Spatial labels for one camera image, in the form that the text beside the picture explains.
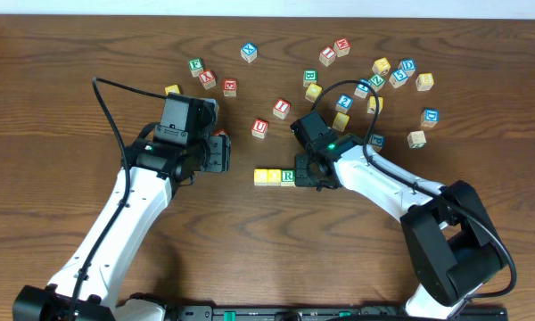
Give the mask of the green R block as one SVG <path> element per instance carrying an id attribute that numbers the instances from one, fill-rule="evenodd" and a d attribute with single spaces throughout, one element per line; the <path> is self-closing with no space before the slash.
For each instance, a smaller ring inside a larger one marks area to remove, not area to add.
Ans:
<path id="1" fill-rule="evenodd" d="M 295 172 L 293 169 L 283 169 L 281 186 L 295 186 Z"/>

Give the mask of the yellow O block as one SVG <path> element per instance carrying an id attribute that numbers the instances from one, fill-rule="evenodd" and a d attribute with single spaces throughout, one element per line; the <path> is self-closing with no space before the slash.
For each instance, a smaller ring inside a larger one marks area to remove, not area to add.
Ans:
<path id="1" fill-rule="evenodd" d="M 267 184 L 273 186 L 280 186 L 282 183 L 282 170 L 269 169 L 267 171 Z"/>

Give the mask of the yellow C block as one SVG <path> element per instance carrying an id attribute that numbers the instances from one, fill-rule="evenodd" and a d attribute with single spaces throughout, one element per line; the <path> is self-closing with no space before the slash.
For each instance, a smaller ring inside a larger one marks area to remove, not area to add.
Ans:
<path id="1" fill-rule="evenodd" d="M 268 170 L 254 169 L 254 185 L 268 185 Z"/>

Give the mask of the red A block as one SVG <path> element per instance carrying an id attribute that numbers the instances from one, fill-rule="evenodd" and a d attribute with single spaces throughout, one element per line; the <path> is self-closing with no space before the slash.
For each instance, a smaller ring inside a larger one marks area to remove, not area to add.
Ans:
<path id="1" fill-rule="evenodd" d="M 214 133 L 214 136 L 229 136 L 229 134 L 222 128 Z"/>

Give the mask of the red U block centre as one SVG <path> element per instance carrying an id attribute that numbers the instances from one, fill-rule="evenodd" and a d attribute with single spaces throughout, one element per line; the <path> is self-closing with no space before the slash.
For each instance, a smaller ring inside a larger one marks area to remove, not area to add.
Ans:
<path id="1" fill-rule="evenodd" d="M 251 128 L 251 134 L 257 138 L 264 139 L 268 132 L 268 123 L 262 119 L 255 119 Z"/>

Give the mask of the red E block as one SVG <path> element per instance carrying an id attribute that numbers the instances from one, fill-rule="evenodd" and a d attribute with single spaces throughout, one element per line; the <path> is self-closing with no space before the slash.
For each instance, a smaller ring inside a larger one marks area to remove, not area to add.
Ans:
<path id="1" fill-rule="evenodd" d="M 237 97 L 237 80 L 226 78 L 223 80 L 223 94 L 225 97 Z"/>

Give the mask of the red X block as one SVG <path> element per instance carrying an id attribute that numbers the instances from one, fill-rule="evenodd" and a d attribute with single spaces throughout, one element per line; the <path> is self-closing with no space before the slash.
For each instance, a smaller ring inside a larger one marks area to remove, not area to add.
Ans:
<path id="1" fill-rule="evenodd" d="M 217 84 L 216 76 L 211 70 L 205 70 L 200 73 L 198 79 L 206 90 L 213 88 Z"/>

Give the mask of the blue P block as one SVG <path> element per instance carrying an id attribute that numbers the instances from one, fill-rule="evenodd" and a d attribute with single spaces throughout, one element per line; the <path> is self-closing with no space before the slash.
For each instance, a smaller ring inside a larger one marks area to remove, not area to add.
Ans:
<path id="1" fill-rule="evenodd" d="M 378 134 L 372 134 L 369 139 L 369 144 L 372 146 L 372 148 L 379 152 L 382 150 L 382 148 L 385 145 L 385 136 L 378 135 Z"/>

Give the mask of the green F block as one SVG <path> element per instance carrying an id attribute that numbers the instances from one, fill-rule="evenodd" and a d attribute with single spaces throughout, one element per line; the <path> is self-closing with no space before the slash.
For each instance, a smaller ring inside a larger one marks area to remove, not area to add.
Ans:
<path id="1" fill-rule="evenodd" d="M 204 65 L 201 58 L 194 58 L 188 61 L 189 70 L 193 78 L 197 78 L 204 72 Z"/>

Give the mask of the green Z block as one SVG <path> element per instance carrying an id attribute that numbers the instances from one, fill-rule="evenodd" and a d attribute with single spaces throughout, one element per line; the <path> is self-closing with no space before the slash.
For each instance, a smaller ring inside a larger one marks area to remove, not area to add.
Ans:
<path id="1" fill-rule="evenodd" d="M 375 92 L 378 92 L 385 84 L 385 79 L 378 74 L 374 74 L 368 81 Z"/>

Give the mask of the yellow block top right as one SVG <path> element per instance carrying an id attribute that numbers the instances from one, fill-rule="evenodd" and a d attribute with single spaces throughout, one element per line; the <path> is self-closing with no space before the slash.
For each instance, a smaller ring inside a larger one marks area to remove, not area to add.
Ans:
<path id="1" fill-rule="evenodd" d="M 391 70 L 391 64 L 389 63 L 386 57 L 377 59 L 374 61 L 372 71 L 374 74 L 379 76 L 385 76 Z"/>

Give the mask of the blue d block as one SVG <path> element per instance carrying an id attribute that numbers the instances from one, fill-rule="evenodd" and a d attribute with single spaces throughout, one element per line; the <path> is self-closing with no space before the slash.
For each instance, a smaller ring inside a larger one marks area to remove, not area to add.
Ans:
<path id="1" fill-rule="evenodd" d="M 440 113 L 435 109 L 424 109 L 421 115 L 420 126 L 424 128 L 433 128 L 440 120 Z"/>
<path id="2" fill-rule="evenodd" d="M 411 77 L 416 71 L 416 63 L 414 59 L 403 59 L 400 61 L 399 70 L 402 70 L 407 76 Z"/>

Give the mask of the blue D block top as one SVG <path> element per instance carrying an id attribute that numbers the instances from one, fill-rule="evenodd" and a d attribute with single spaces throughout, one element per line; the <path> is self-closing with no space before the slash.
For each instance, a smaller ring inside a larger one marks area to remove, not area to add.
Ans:
<path id="1" fill-rule="evenodd" d="M 402 70 L 407 76 L 411 77 L 416 71 L 416 63 L 414 59 L 403 59 L 400 61 L 399 70 Z"/>

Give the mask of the yellow 8 block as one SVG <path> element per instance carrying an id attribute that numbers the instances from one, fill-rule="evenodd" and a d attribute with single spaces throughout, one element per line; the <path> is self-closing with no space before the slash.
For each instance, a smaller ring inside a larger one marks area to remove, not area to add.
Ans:
<path id="1" fill-rule="evenodd" d="M 432 73 L 420 73 L 416 78 L 416 89 L 419 92 L 429 91 L 434 84 Z"/>

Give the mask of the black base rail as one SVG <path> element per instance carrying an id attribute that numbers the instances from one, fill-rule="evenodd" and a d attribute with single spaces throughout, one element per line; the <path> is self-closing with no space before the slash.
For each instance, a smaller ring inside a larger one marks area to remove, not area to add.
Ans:
<path id="1" fill-rule="evenodd" d="M 366 306 L 217 306 L 206 301 L 166 302 L 135 293 L 114 310 L 118 321 L 326 321 L 410 320 L 403 308 Z"/>

